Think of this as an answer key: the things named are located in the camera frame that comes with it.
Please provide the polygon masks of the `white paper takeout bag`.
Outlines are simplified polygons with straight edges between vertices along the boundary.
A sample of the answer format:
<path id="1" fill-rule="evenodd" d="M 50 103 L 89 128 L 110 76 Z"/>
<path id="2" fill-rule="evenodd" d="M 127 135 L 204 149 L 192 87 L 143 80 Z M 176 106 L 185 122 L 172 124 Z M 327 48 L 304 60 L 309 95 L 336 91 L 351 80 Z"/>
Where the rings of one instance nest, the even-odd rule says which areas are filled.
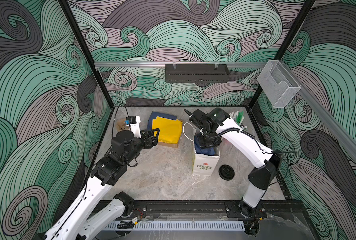
<path id="1" fill-rule="evenodd" d="M 200 135 L 200 133 L 198 133 L 190 123 L 184 123 L 183 134 L 192 142 L 194 149 L 192 174 L 207 177 L 211 176 L 220 159 L 219 147 L 214 147 L 217 153 L 216 156 L 197 154 L 194 147 L 194 136 Z"/>

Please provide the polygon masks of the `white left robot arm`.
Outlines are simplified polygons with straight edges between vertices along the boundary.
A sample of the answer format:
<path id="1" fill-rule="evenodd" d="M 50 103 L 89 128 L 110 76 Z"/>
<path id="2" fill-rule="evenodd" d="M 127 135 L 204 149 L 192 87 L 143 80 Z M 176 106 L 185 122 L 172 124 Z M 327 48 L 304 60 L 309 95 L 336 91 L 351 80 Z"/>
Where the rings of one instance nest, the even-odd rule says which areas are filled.
<path id="1" fill-rule="evenodd" d="M 85 186 L 63 216 L 36 240 L 92 240 L 110 222 L 131 216 L 134 199 L 120 192 L 92 216 L 93 210 L 118 180 L 132 167 L 144 149 L 158 144 L 160 129 L 142 130 L 135 137 L 130 130 L 120 131 L 111 140 L 108 152 L 95 163 Z"/>

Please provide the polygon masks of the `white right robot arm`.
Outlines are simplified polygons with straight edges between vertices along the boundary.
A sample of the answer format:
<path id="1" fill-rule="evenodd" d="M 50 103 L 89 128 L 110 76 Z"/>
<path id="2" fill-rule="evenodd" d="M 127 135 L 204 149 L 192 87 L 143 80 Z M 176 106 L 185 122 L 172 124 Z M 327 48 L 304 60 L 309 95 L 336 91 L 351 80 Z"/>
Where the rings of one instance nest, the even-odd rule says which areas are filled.
<path id="1" fill-rule="evenodd" d="M 252 163 L 254 168 L 248 175 L 249 186 L 240 205 L 244 215 L 255 211 L 279 170 L 282 153 L 259 143 L 220 108 L 215 108 L 208 114 L 200 110 L 192 113 L 185 110 L 185 113 L 199 130 L 196 139 L 201 149 L 218 147 L 222 139 L 225 139 Z"/>

